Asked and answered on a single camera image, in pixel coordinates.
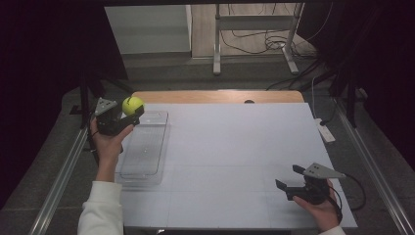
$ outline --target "human hand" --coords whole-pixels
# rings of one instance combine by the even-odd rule
[[[119,135],[108,136],[98,132],[97,120],[91,121],[92,140],[95,143],[99,157],[97,181],[114,182],[114,174],[118,155],[121,151],[122,140],[133,130],[133,125],[125,127]]]
[[[336,202],[335,193],[333,191],[333,183],[327,179],[327,183],[331,187],[330,189],[330,197]],[[324,201],[324,203],[320,205],[313,205],[307,202],[306,200],[294,196],[294,201],[306,211],[311,213],[314,217],[317,226],[320,228],[322,232],[330,230],[336,226],[339,226],[338,217],[336,214],[336,209],[329,201]]]

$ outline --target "white sleeve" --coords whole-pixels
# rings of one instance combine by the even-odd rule
[[[78,234],[122,235],[121,185],[93,181],[88,201],[78,223]]]
[[[319,235],[346,235],[340,226],[327,230]]]

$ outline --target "transparent tray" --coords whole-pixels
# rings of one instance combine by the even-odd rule
[[[168,142],[168,113],[148,111],[122,142],[115,181],[126,187],[160,184]]]

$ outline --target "yellow ball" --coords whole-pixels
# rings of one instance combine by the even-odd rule
[[[122,111],[130,116],[135,113],[135,111],[140,107],[144,106],[144,101],[138,97],[128,97],[122,102]]]

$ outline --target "cable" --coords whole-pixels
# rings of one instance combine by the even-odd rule
[[[289,85],[289,90],[292,90],[292,86],[294,85],[294,83],[296,83],[297,81],[299,81],[302,77],[304,77],[305,75],[311,73],[312,71],[314,71],[317,67],[319,67],[321,64],[323,63],[323,60],[321,60],[320,58],[317,58],[316,61],[314,61],[307,69],[305,69],[304,71],[302,71]]]
[[[327,119],[327,120],[322,120],[320,122],[320,124],[325,125],[325,124],[329,123],[330,121],[332,121],[333,118],[335,117],[335,113],[336,113],[337,108],[338,108],[338,103],[335,102],[335,108],[333,109],[332,114],[330,115],[330,118]]]
[[[298,4],[298,3],[296,3],[296,7],[294,7],[294,12],[295,12],[295,11],[296,11],[296,9],[297,9],[297,4]]]
[[[272,9],[272,14],[271,15],[274,15],[274,13],[275,13],[275,8],[277,7],[277,4],[276,3],[274,3],[274,9]]]
[[[271,30],[269,32],[280,32],[280,31],[284,31],[284,30]],[[255,35],[264,34],[264,33],[267,33],[267,32],[264,31],[264,32],[255,32],[255,33],[250,33],[250,34],[245,34],[245,35],[236,35],[234,31],[232,30],[232,34],[236,37],[248,37],[248,36],[255,36]]]
[[[332,12],[333,9],[333,2],[330,5],[330,10],[329,13],[327,14],[326,20],[324,21],[323,25],[321,25],[320,29],[318,29],[318,31],[316,33],[314,33],[314,35],[308,37],[307,39],[305,39],[304,41],[308,41],[309,39],[312,39],[313,37],[315,37],[318,33],[320,33],[320,31],[323,29],[323,27],[326,25],[327,21],[329,20],[330,14]]]
[[[267,32],[265,33],[265,48],[268,50],[278,50],[284,47],[284,45],[286,44],[286,41],[283,40],[271,40],[271,38],[282,38],[287,40],[287,37],[283,37],[283,36],[268,36],[267,37]]]
[[[337,195],[338,195],[338,197],[339,197],[339,202],[340,202],[340,206],[336,203],[336,201],[330,196],[330,194],[329,195],[327,195],[327,194],[325,194],[324,192],[323,192],[323,190],[320,188],[320,187],[318,187],[317,185],[314,185],[314,184],[312,184],[312,183],[309,183],[309,182],[307,182],[306,183],[306,185],[309,185],[309,186],[311,186],[312,188],[314,188],[315,190],[317,190],[317,192],[319,192],[319,194],[321,194],[322,196],[324,196],[326,199],[327,199],[327,201],[335,208],[335,211],[336,211],[336,216],[337,216],[337,218],[338,218],[338,222],[339,223],[341,223],[342,222],[342,220],[343,220],[343,213],[342,213],[342,207],[343,207],[343,203],[342,203],[342,199],[341,199],[341,197],[340,197],[340,195],[339,195],[339,193],[337,192],[337,190],[336,189],[334,189],[334,188],[332,188],[332,187],[330,187],[330,186],[328,186],[330,189],[332,189]]]
[[[316,119],[317,117],[315,116],[315,109],[314,109],[314,79],[315,76],[312,78],[311,80],[311,104],[312,104],[312,115],[314,116],[314,119]]]
[[[297,47],[303,42],[300,42],[299,44],[294,43],[294,41],[292,42],[294,45],[294,47],[293,46],[291,47],[293,56],[298,57],[300,59],[317,59],[320,56],[318,54],[318,51],[314,51],[314,52],[309,51],[307,52],[307,54],[300,54],[300,52],[297,50]]]
[[[95,146],[94,140],[92,139],[92,136],[95,133],[91,132],[91,119],[94,116],[94,111],[91,111],[89,113],[89,119],[86,122],[86,127],[88,128],[88,143],[89,143],[89,148],[90,148],[90,152],[92,153],[92,156],[94,157],[95,163],[98,164],[100,162],[100,158],[98,157],[98,153],[97,153],[97,147]]]
[[[268,49],[265,49],[265,50],[260,51],[260,52],[249,52],[249,51],[246,51],[246,50],[244,50],[242,48],[239,48],[239,47],[236,47],[236,46],[232,46],[232,45],[229,45],[228,43],[226,43],[225,38],[223,38],[222,30],[220,30],[220,36],[222,37],[223,43],[226,46],[228,46],[230,48],[233,48],[233,49],[236,49],[236,50],[239,50],[239,51],[242,51],[242,52],[245,52],[245,53],[248,53],[248,54],[258,55],[258,54],[262,54],[262,53],[268,51]]]
[[[287,10],[287,13],[290,14],[290,11],[288,10],[286,3],[284,3],[284,7]]]
[[[361,210],[362,208],[364,208],[364,206],[366,206],[366,192],[365,192],[365,190],[364,190],[364,188],[363,188],[363,185],[355,178],[355,177],[353,177],[352,175],[350,175],[350,174],[347,174],[347,173],[345,173],[345,175],[348,177],[348,178],[350,178],[350,179],[352,179],[354,182],[356,182],[357,183],[357,185],[359,186],[359,188],[360,188],[360,190],[361,190],[361,192],[362,192],[362,196],[363,196],[363,201],[362,201],[362,203],[358,206],[358,207],[356,207],[356,208],[350,208],[350,210],[352,211],[352,212],[356,212],[356,211],[359,211],[359,210]]]
[[[343,202],[342,202],[342,198],[340,197],[339,192],[338,192],[335,188],[333,188],[333,187],[330,187],[330,186],[329,186],[329,188],[330,188],[330,189],[332,189],[332,190],[333,190],[333,192],[335,192],[335,193],[336,193],[336,195],[338,196],[339,203],[340,203],[340,209],[342,209],[342,208],[343,208]]]
[[[273,86],[276,86],[276,85],[282,84],[282,83],[287,82],[287,81],[291,81],[291,80],[293,80],[293,79],[294,79],[294,78],[289,78],[289,79],[285,79],[285,80],[282,80],[282,81],[275,82],[275,83],[273,83],[273,84],[269,85],[269,86],[265,89],[265,91],[267,91],[267,90],[271,89],[271,87],[273,87]]]
[[[265,8],[265,3],[262,4],[262,10],[258,13],[259,15],[263,12],[263,9]]]

